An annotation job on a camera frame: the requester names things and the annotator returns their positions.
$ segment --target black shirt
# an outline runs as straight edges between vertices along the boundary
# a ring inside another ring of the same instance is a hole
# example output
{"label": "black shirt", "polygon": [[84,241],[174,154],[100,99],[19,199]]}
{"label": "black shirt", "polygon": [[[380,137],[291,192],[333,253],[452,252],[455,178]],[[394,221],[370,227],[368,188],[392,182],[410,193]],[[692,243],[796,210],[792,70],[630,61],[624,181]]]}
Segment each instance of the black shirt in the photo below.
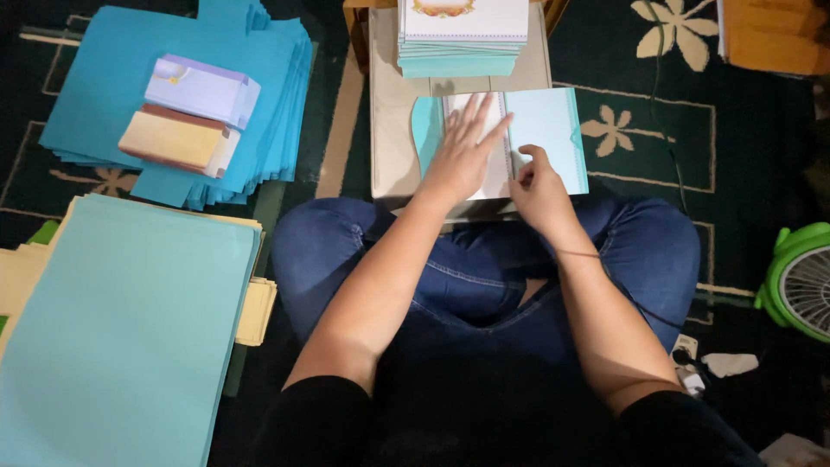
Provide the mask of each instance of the black shirt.
{"label": "black shirt", "polygon": [[337,376],[283,391],[262,465],[763,465],[704,403],[651,394],[614,420],[575,369],[454,356],[378,369],[375,397]]}

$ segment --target wooden table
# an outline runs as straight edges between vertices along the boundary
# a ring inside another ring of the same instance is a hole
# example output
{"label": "wooden table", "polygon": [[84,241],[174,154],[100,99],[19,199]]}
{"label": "wooden table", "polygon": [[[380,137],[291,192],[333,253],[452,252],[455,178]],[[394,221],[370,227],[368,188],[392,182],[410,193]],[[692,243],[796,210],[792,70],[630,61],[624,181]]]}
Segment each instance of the wooden table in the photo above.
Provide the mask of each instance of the wooden table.
{"label": "wooden table", "polygon": [[[544,24],[548,36],[554,30],[568,0],[529,0],[531,3],[544,2]],[[346,27],[349,29],[354,56],[363,73],[369,72],[369,48],[366,45],[361,22],[367,21],[367,8],[395,8],[398,0],[344,0],[343,16],[346,18]]]}

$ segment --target jeans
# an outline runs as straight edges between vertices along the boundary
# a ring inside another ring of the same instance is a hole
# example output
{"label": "jeans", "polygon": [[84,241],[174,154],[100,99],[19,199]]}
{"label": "jeans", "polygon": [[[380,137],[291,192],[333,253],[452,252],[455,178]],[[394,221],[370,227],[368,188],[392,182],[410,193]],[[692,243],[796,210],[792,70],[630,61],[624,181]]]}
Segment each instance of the jeans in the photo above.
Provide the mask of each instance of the jeans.
{"label": "jeans", "polygon": [[[580,223],[609,274],[661,320],[647,320],[670,351],[698,277],[691,221],[661,199],[579,202]],[[276,226],[271,247],[281,300],[304,344],[340,284],[395,220],[357,199],[314,199]],[[520,305],[527,278],[548,282]],[[554,254],[521,221],[470,224],[435,242],[387,354],[415,361],[446,352],[505,351],[576,361]]]}

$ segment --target cardboard box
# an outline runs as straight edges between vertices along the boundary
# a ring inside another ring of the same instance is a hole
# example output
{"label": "cardboard box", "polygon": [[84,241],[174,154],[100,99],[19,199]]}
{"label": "cardboard box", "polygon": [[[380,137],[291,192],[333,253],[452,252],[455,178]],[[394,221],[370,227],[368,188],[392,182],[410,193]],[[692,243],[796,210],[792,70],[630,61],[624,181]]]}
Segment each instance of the cardboard box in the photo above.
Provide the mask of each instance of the cardboard box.
{"label": "cardboard box", "polygon": [[[467,92],[524,91],[553,86],[541,4],[530,5],[528,42],[510,76],[404,79],[397,66],[398,10],[369,10],[369,90],[372,128],[372,197],[389,210],[400,209],[421,182],[411,115],[419,96]],[[503,219],[514,213],[509,199],[478,199],[459,204],[447,220]]]}

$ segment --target green fan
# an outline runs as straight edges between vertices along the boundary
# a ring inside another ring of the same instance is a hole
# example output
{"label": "green fan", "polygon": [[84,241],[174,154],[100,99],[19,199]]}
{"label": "green fan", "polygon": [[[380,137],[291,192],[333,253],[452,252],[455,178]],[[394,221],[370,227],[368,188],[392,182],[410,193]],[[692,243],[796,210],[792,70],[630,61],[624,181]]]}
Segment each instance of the green fan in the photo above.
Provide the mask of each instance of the green fan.
{"label": "green fan", "polygon": [[755,307],[782,327],[830,342],[830,224],[781,229]]}

